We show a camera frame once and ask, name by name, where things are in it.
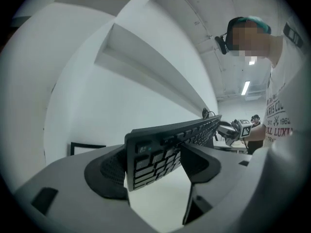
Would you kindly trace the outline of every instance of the neck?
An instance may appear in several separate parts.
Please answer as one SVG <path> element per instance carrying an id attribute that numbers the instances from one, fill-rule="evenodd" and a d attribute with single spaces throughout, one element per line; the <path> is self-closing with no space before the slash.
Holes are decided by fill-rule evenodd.
<path id="1" fill-rule="evenodd" d="M 282 54 L 283 36 L 270 36 L 269 52 L 267 58 L 275 68 Z"/>

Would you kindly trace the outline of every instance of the person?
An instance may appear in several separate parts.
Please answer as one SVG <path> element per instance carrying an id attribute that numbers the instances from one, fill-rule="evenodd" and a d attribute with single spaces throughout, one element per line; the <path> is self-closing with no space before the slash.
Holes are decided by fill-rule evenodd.
<path id="1" fill-rule="evenodd" d="M 229 21 L 225 41 L 223 36 L 215 38 L 223 54 L 231 52 L 232 55 L 256 56 L 271 63 L 264 120 L 251 129 L 245 141 L 264 140 L 263 146 L 268 147 L 293 130 L 278 94 L 299 71 L 307 57 L 306 52 L 310 52 L 308 37 L 302 41 L 297 29 L 302 28 L 295 15 L 287 22 L 283 33 L 277 36 L 271 35 L 271 28 L 259 17 L 237 17 Z"/>
<path id="2" fill-rule="evenodd" d="M 259 121 L 260 117 L 258 115 L 252 116 L 252 119 L 253 119 L 252 128 L 257 127 L 258 125 L 260 125 L 260 121 Z M 261 148 L 262 145 L 263 145 L 263 140 L 261 140 L 261 141 L 248 141 L 247 153 L 253 155 L 255 150 Z"/>

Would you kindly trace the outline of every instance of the person in black clothing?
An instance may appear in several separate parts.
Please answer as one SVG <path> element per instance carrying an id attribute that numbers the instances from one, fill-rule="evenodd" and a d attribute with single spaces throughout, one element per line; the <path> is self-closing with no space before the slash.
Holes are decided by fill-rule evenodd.
<path id="1" fill-rule="evenodd" d="M 260 117 L 258 115 L 254 115 L 252 119 L 254 122 L 252 128 L 260 125 L 260 122 L 259 122 Z M 263 145 L 263 141 L 249 141 L 247 145 L 248 147 L 247 153 L 252 155 L 255 152 L 255 150 L 261 148 L 262 145 Z"/>

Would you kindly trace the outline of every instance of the man in white t-shirt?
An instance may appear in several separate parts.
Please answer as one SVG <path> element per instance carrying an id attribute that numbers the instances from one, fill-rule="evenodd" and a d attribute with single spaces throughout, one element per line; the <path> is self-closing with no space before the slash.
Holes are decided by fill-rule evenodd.
<path id="1" fill-rule="evenodd" d="M 238 17 L 229 22 L 225 40 L 225 47 L 230 52 L 240 56 L 267 58 L 271 62 L 263 123 L 252 128 L 250 135 L 245 138 L 245 141 L 264 140 L 264 147 L 289 135 L 293 130 L 291 119 L 278 99 L 278 94 L 299 71 L 306 57 L 288 35 L 273 36 L 270 33 L 270 27 L 260 18 Z"/>

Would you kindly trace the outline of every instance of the white table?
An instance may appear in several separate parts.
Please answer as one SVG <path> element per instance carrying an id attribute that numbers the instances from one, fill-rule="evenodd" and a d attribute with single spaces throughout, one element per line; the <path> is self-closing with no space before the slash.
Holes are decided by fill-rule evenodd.
<path id="1" fill-rule="evenodd" d="M 213 143 L 215 149 L 246 153 L 246 146 L 241 141 L 236 141 L 231 146 L 228 146 L 224 141 L 216 141 L 215 139 L 213 140 Z"/>

